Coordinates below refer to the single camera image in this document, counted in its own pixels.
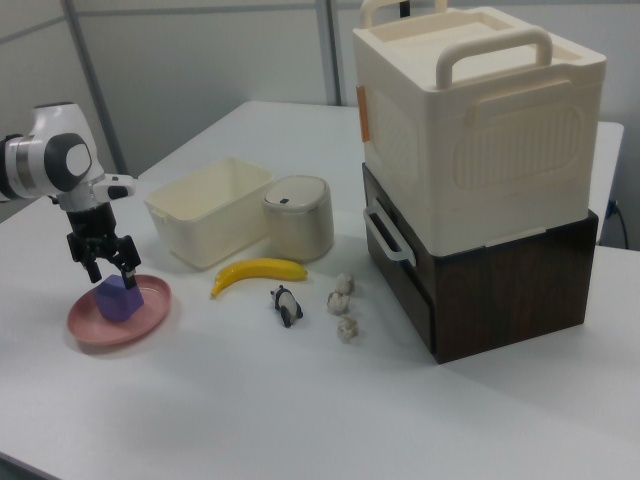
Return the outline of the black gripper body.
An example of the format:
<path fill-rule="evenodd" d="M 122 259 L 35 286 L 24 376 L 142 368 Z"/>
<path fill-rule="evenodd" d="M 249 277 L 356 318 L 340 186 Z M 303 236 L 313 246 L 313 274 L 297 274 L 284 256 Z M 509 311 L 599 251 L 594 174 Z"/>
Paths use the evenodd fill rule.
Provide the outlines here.
<path fill-rule="evenodd" d="M 115 253 L 116 220 L 110 203 L 67 212 L 72 232 L 67 241 L 72 253 Z"/>

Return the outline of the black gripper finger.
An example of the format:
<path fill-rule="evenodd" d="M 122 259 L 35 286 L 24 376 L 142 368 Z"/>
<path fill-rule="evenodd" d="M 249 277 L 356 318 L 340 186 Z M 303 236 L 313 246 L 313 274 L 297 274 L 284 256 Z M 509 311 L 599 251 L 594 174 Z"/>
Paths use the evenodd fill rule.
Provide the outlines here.
<path fill-rule="evenodd" d="M 99 241 L 93 237 L 85 238 L 75 233 L 69 233 L 67 235 L 67 242 L 73 261 L 83 266 L 92 283 L 99 282 L 102 279 L 96 261 L 96 248 L 99 246 Z"/>
<path fill-rule="evenodd" d="M 116 237 L 113 248 L 111 263 L 120 271 L 125 288 L 131 290 L 137 286 L 136 268 L 141 264 L 134 240 L 131 236 Z"/>

